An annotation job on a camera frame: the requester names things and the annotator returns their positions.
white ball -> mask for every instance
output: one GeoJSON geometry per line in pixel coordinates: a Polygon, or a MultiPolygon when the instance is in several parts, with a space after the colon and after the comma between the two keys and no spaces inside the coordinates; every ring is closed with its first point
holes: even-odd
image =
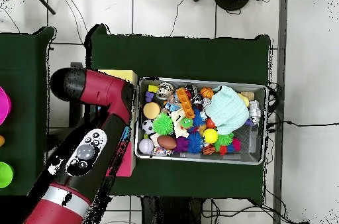
{"type": "Polygon", "coordinates": [[[139,142],[139,150],[142,154],[152,154],[154,143],[150,139],[142,139],[139,142]]]}
{"type": "Polygon", "coordinates": [[[145,120],[145,122],[142,123],[142,129],[147,135],[151,135],[152,133],[156,132],[153,128],[153,122],[151,120],[145,120]]]}

gray bin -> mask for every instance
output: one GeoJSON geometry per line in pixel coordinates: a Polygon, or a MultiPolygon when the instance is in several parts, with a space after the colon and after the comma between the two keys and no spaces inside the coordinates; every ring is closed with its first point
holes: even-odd
{"type": "Polygon", "coordinates": [[[229,164],[247,164],[257,165],[260,164],[265,158],[265,136],[266,136],[266,123],[267,123],[267,106],[268,106],[268,88],[264,85],[250,85],[250,84],[236,84],[236,83],[224,83],[224,82],[209,82],[209,81],[194,81],[194,80],[179,80],[179,79],[167,79],[167,78],[141,78],[138,84],[139,92],[139,104],[137,107],[138,120],[135,124],[135,155],[139,158],[153,158],[158,160],[180,160],[180,161],[192,161],[192,162],[215,162],[215,163],[229,163],[229,164]],[[234,136],[241,142],[241,150],[236,153],[226,153],[221,156],[218,152],[212,155],[189,154],[189,153],[173,153],[171,156],[150,156],[142,154],[138,149],[138,143],[143,139],[144,133],[141,129],[141,124],[146,120],[142,113],[144,107],[145,93],[147,92],[148,85],[159,85],[162,82],[169,82],[174,87],[184,87],[187,84],[194,84],[198,90],[202,87],[215,88],[219,85],[227,85],[234,91],[251,91],[254,92],[254,99],[259,102],[260,111],[262,116],[260,117],[259,125],[249,126],[243,125],[239,129],[235,130],[234,136]]]}

magenta bowl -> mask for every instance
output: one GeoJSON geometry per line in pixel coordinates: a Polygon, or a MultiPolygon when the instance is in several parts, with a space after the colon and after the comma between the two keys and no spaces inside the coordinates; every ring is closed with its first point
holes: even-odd
{"type": "Polygon", "coordinates": [[[0,125],[11,111],[11,100],[5,91],[0,87],[0,125]]]}

green table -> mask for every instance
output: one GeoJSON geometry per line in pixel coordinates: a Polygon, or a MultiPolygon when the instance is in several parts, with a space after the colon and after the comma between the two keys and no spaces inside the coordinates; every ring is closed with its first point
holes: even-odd
{"type": "Polygon", "coordinates": [[[23,196],[33,187],[44,165],[46,151],[46,55],[52,27],[36,33],[0,33],[0,86],[12,103],[0,126],[5,144],[0,161],[14,168],[12,183],[0,196],[23,196]]]}
{"type": "MultiPolygon", "coordinates": [[[[270,39],[156,38],[89,33],[93,69],[134,70],[138,77],[267,85],[270,39]]],[[[112,195],[252,198],[263,200],[264,163],[257,166],[137,159],[130,178],[118,178],[112,195]]]]}

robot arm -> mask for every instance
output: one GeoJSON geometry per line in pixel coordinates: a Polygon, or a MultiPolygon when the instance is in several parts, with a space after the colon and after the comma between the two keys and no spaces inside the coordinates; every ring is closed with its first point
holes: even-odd
{"type": "Polygon", "coordinates": [[[56,149],[48,168],[54,177],[23,224],[81,224],[107,169],[112,168],[115,178],[121,164],[135,90],[124,80],[83,68],[56,71],[51,90],[64,101],[98,105],[101,110],[94,123],[56,149]]]}

